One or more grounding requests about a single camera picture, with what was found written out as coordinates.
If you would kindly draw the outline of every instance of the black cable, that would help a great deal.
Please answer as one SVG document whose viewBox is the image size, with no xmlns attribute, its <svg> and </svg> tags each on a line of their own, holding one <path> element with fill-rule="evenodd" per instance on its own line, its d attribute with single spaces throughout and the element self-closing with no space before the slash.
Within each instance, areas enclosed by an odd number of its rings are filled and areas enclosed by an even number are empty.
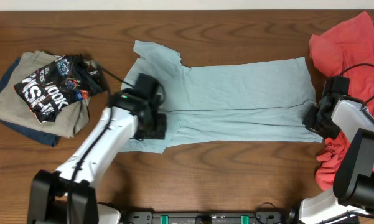
<svg viewBox="0 0 374 224">
<path fill-rule="evenodd" d="M 108 71 L 107 69 L 103 68 L 101 65 L 98 65 L 98 68 L 100 68 L 101 70 L 103 70 L 104 72 L 106 72 L 108 75 L 112 76 L 114 79 L 116 79 L 117 81 L 119 82 L 123 82 L 124 84 L 130 86 L 131 88 L 134 88 L 134 85 L 124 81 L 123 79 L 117 77 L 116 75 L 113 75 L 110 71 Z"/>
<path fill-rule="evenodd" d="M 263 206 L 263 205 L 271 205 L 273 206 L 274 208 L 277 208 L 273 203 L 270 203 L 270 202 L 265 202 L 265 203 L 262 203 L 261 205 L 259 205 L 256 210 L 255 210 L 255 220 L 257 222 L 259 222 L 260 224 L 264 224 L 262 221 L 260 221 L 260 219 L 257 218 L 257 212 L 259 211 L 259 209 Z"/>
<path fill-rule="evenodd" d="M 136 138 L 130 138 L 132 140 L 136 140 L 136 141 L 144 141 L 144 139 L 136 139 Z"/>
<path fill-rule="evenodd" d="M 108 73 L 108 71 L 106 69 L 104 69 L 103 67 L 100 67 L 100 68 L 104 72 Z M 107 82 L 107 80 L 106 80 L 106 78 L 105 78 L 104 75 L 103 75 L 103 80 L 105 82 L 106 90 L 108 92 L 108 99 L 110 99 L 110 97 L 111 97 L 111 90 L 110 90 L 109 84 L 108 84 L 108 82 Z M 112 107 L 110 108 L 110 110 L 111 110 L 110 111 L 110 117 L 108 119 L 108 122 L 105 124 L 104 129 L 101 131 L 101 133 L 98 135 L 98 137 L 93 141 L 93 143 L 90 145 L 90 147 L 85 151 L 85 153 L 82 155 L 82 157 L 80 158 L 80 160 L 76 163 L 75 170 L 73 171 L 72 177 L 70 179 L 70 183 L 69 183 L 69 187 L 68 187 L 68 197 L 67 197 L 67 223 L 68 224 L 72 224 L 72 214 L 71 214 L 71 210 L 72 210 L 72 193 L 73 193 L 73 185 L 75 183 L 75 180 L 76 180 L 76 177 L 77 177 L 77 173 L 80 170 L 80 168 L 82 167 L 82 164 L 84 163 L 84 160 L 86 159 L 87 155 L 93 149 L 93 147 L 95 146 L 95 144 L 100 140 L 100 138 L 102 137 L 102 135 L 104 135 L 105 131 L 109 129 L 109 126 L 110 126 L 111 120 L 112 120 L 112 115 L 113 115 Z"/>
<path fill-rule="evenodd" d="M 363 218 L 374 219 L 374 215 L 366 215 L 366 214 L 362 214 L 362 213 L 358 213 L 358 212 L 347 211 L 344 214 L 341 214 L 341 215 L 339 215 L 337 217 L 334 217 L 334 218 L 326 220 L 326 222 L 322 221 L 321 224 L 333 223 L 333 222 L 335 222 L 337 220 L 341 220 L 341 219 L 343 219 L 345 217 L 350 218 L 351 215 L 356 215 L 356 216 L 363 217 Z"/>
<path fill-rule="evenodd" d="M 349 68 L 346 68 L 344 71 L 342 71 L 342 72 L 340 73 L 339 76 L 342 77 L 343 74 L 344 74 L 345 72 L 347 72 L 347 71 L 349 71 L 350 69 L 353 69 L 353 68 L 355 68 L 355 67 L 359 67 L 359 66 L 370 66 L 370 67 L 373 67 L 373 68 L 374 68 L 374 65 L 372 65 L 372 64 L 369 64 L 369 63 L 360 63 L 360 64 L 353 65 L 353 66 L 351 66 L 351 67 L 349 67 Z M 374 99 L 374 95 L 362 104 L 362 106 L 361 106 L 361 110 L 364 109 L 364 107 L 365 107 L 365 106 L 366 106 L 366 105 L 367 105 L 371 100 L 373 100 L 373 99 Z"/>
</svg>

